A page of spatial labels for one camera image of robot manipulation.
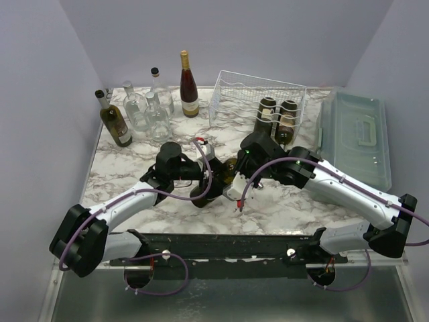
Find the red wine bottle gold cap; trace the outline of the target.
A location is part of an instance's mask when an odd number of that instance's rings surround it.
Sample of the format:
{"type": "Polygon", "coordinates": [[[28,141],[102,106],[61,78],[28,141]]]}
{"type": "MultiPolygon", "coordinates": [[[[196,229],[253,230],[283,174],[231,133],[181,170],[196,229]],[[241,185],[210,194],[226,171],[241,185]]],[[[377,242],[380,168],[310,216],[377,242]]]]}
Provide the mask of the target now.
{"type": "Polygon", "coordinates": [[[180,99],[182,102],[182,111],[186,117],[193,118],[199,113],[198,90],[190,69],[187,50],[181,51],[180,59],[182,65],[180,78],[180,99]]]}

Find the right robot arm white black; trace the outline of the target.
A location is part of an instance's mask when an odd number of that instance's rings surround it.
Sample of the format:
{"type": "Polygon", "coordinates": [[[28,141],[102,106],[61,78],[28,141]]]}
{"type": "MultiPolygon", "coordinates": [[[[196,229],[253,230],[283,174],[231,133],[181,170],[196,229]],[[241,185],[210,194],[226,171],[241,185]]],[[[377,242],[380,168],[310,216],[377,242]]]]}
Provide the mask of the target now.
{"type": "Polygon", "coordinates": [[[322,263],[341,252],[368,249],[388,258],[401,258],[417,205],[414,196],[383,193],[307,148],[284,150],[263,132],[249,134],[241,142],[237,157],[236,175],[246,182],[239,189],[241,201],[252,184],[270,178],[326,197],[362,216],[363,221],[354,225],[318,229],[316,241],[308,246],[313,261],[322,263]]]}

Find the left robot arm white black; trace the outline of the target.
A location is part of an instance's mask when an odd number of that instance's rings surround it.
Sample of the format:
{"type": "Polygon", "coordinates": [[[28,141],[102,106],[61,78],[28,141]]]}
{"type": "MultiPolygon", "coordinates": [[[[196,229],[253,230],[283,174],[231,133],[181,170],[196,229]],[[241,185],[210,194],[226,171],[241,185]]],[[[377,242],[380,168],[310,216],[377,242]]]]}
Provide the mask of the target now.
{"type": "Polygon", "coordinates": [[[79,277],[89,275],[101,262],[127,258],[132,264],[143,264],[149,255],[137,233],[113,234],[113,230],[138,212],[150,209],[172,197],[177,180],[208,180],[213,185],[215,149],[207,141],[193,141],[200,152],[191,160],[180,144],[163,144],[154,165],[124,193],[104,203],[85,208],[72,206],[51,241],[49,251],[59,260],[59,269],[73,271],[79,277]]]}

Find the clear bottle silver stopper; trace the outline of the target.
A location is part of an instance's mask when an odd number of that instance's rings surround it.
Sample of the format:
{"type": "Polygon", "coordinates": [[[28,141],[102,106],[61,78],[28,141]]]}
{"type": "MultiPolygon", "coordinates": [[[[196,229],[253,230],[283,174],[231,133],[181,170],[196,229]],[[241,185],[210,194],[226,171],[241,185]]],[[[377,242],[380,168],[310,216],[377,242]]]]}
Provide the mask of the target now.
{"type": "Polygon", "coordinates": [[[145,98],[143,95],[135,92],[131,81],[125,81],[123,83],[123,89],[125,90],[123,106],[132,127],[135,131],[147,131],[149,129],[149,123],[145,117],[145,110],[147,109],[145,98]]]}
{"type": "Polygon", "coordinates": [[[151,138],[155,142],[166,142],[171,136],[170,120],[167,111],[158,103],[158,96],[149,91],[146,94],[147,109],[145,117],[149,124],[151,138]]]}

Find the clear bottle dark cork stopper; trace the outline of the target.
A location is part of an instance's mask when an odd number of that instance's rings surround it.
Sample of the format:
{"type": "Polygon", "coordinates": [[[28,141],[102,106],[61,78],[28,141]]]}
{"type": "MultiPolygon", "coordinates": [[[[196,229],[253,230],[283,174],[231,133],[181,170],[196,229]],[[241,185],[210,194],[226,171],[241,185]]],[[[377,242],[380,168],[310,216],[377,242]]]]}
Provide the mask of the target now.
{"type": "Polygon", "coordinates": [[[169,118],[174,115],[174,100],[170,88],[167,87],[160,78],[160,71],[157,67],[151,68],[152,86],[151,91],[158,96],[158,101],[168,113],[169,118]]]}

